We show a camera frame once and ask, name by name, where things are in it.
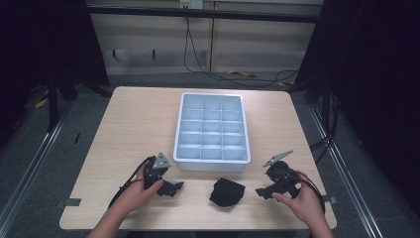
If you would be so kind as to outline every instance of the wire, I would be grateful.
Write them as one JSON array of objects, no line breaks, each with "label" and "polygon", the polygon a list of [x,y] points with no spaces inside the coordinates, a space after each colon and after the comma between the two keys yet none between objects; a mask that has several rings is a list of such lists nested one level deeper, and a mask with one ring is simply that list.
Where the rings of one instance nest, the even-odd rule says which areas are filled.
[{"label": "wire", "polygon": [[[188,20],[188,18],[186,18],[186,26],[187,26],[187,31],[186,31],[186,36],[185,36],[185,47],[184,47],[184,59],[183,59],[183,63],[184,63],[185,68],[188,71],[190,71],[190,72],[202,72],[206,76],[208,76],[208,77],[210,77],[210,78],[212,78],[214,80],[218,80],[218,81],[230,81],[232,83],[236,83],[236,84],[241,85],[241,86],[247,86],[247,87],[265,87],[265,86],[270,86],[273,83],[278,82],[278,81],[285,81],[285,80],[291,78],[295,73],[297,73],[299,71],[299,70],[283,70],[283,71],[280,71],[280,72],[277,73],[277,75],[275,76],[275,79],[261,79],[261,78],[259,78],[259,79],[256,79],[256,78],[235,78],[235,79],[233,79],[233,78],[223,77],[223,76],[218,75],[218,74],[215,74],[213,72],[206,72],[203,69],[203,67],[201,66],[200,61],[198,59],[197,51],[195,50],[195,46],[194,46],[194,41],[192,40],[191,30],[189,28],[189,20]],[[194,51],[195,60],[197,61],[198,67],[200,68],[200,71],[194,71],[194,70],[190,69],[186,65],[186,50],[187,50],[187,47],[188,47],[188,39],[191,42],[191,46],[192,46],[192,49]],[[285,73],[285,72],[292,72],[292,74],[289,75],[289,76],[287,76],[287,77],[285,77],[285,78],[278,79],[278,77],[282,73]],[[259,82],[266,82],[266,83],[259,84],[259,85],[250,85],[250,84],[241,83],[240,81],[248,81],[248,82],[250,82],[250,81],[259,81]]]},{"label": "wire", "polygon": [[111,207],[112,204],[114,204],[114,202],[118,199],[118,197],[120,197],[120,195],[127,189],[127,187],[129,187],[131,185],[131,183],[133,181],[139,180],[139,179],[133,180],[133,177],[137,174],[137,172],[142,168],[142,166],[146,162],[149,162],[151,160],[152,160],[151,157],[148,157],[140,163],[140,165],[136,168],[136,170],[133,172],[133,174],[127,179],[127,181],[124,183],[124,185],[120,186],[120,189],[117,191],[117,193],[114,195],[111,202],[109,203],[108,208]]},{"label": "wire", "polygon": [[298,173],[298,174],[300,174],[300,175],[302,175],[302,176],[304,176],[304,177],[306,177],[308,180],[305,180],[305,179],[302,179],[302,178],[299,178],[299,177],[294,177],[294,176],[291,176],[291,175],[286,175],[288,178],[290,178],[290,179],[295,179],[296,181],[299,181],[299,182],[301,182],[301,183],[305,183],[307,186],[309,186],[314,192],[315,192],[315,194],[316,194],[316,196],[318,197],[318,199],[319,199],[319,203],[320,203],[320,205],[321,205],[321,208],[322,208],[322,211],[324,212],[324,214],[325,214],[325,201],[324,201],[324,197],[322,197],[322,195],[321,195],[321,192],[319,191],[319,189],[318,189],[318,187],[315,185],[315,183],[307,176],[307,175],[305,175],[304,173],[301,173],[301,172],[298,172],[298,171],[295,171],[296,173]]},{"label": "wire", "polygon": [[328,129],[328,132],[327,132],[328,135],[326,135],[324,138],[322,138],[319,142],[310,146],[311,152],[314,152],[314,151],[322,148],[325,144],[327,144],[325,149],[321,153],[321,155],[318,157],[318,159],[315,160],[315,164],[318,164],[321,161],[322,157],[324,157],[324,155],[328,151],[328,149],[330,149],[330,146],[331,146],[331,144],[333,142],[333,139],[334,139],[334,136],[336,134],[339,110],[341,108],[341,105],[338,102],[337,96],[335,96],[334,94],[331,94],[331,95],[333,97],[332,109],[333,109],[333,113],[334,113],[334,122],[333,122],[333,125],[332,125],[331,129]]}]

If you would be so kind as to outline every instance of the tray compartment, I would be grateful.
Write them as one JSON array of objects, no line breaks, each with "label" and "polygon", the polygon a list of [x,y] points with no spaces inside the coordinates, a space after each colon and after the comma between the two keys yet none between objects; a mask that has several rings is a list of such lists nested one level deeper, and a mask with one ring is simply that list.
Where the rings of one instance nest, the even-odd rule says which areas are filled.
[{"label": "tray compartment", "polygon": [[251,160],[242,96],[183,93],[173,157],[185,171],[241,172]]}]

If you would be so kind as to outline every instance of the hand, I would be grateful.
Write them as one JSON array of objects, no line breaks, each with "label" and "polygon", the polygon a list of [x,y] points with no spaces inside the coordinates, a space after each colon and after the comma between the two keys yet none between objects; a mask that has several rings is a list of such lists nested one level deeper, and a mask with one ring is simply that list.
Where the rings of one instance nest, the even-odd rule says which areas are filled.
[{"label": "hand", "polygon": [[144,169],[149,162],[146,162],[137,172],[136,178],[131,185],[121,194],[112,206],[117,206],[127,214],[143,206],[149,198],[155,194],[163,185],[163,180],[156,181],[151,187],[145,189]]},{"label": "hand", "polygon": [[[308,180],[301,173],[299,173],[299,177]],[[334,237],[325,219],[318,196],[307,184],[301,184],[299,194],[293,199],[278,192],[273,192],[272,197],[288,206],[297,218],[305,222],[314,237]]]},{"label": "hand", "polygon": [[163,180],[156,181],[151,187],[145,189],[143,171],[145,163],[136,174],[136,181],[118,197],[114,204],[105,212],[101,220],[88,235],[89,238],[113,238],[124,218],[133,210],[143,206],[153,194],[163,185]]}]

